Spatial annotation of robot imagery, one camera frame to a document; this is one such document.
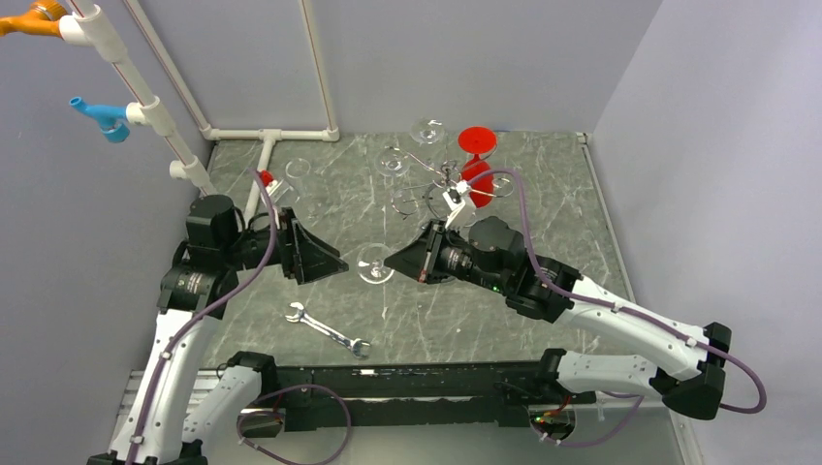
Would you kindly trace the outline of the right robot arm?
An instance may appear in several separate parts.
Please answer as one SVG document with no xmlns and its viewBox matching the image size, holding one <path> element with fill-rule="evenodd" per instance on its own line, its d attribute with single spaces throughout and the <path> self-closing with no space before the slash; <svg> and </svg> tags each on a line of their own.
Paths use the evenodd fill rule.
<svg viewBox="0 0 822 465">
<path fill-rule="evenodd" d="M 613 294 L 579 270 L 540 256 L 531 262 L 521 232 L 491 216 L 467 237 L 432 220 L 386 267 L 424 284 L 456 279 L 495 292 L 519 315 L 574 326 L 611 338 L 627 356 L 584 356 L 547 350 L 534 376 L 540 398 L 594 390 L 658 397 L 692 419 L 714 419 L 725 387 L 732 331 L 724 324 L 689 325 L 663 319 Z"/>
</svg>

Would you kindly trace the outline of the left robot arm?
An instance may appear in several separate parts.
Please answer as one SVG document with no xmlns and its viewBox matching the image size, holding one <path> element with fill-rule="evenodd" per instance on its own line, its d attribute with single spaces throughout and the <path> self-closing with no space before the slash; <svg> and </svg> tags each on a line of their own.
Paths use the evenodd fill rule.
<svg viewBox="0 0 822 465">
<path fill-rule="evenodd" d="M 190 405 L 202 358 L 222 323 L 228 301 L 249 286 L 238 273 L 258 277 L 271 265 L 285 278 L 309 284 L 343 273 L 348 264 L 285 207 L 270 225 L 250 230 L 226 195 L 195 200 L 187 237 L 163 277 L 153 345 L 134 402 L 108 451 L 90 464 L 206 464 L 214 440 L 230 419 L 252 404 L 264 407 L 280 384 L 272 356 L 238 352 L 216 387 Z"/>
</svg>

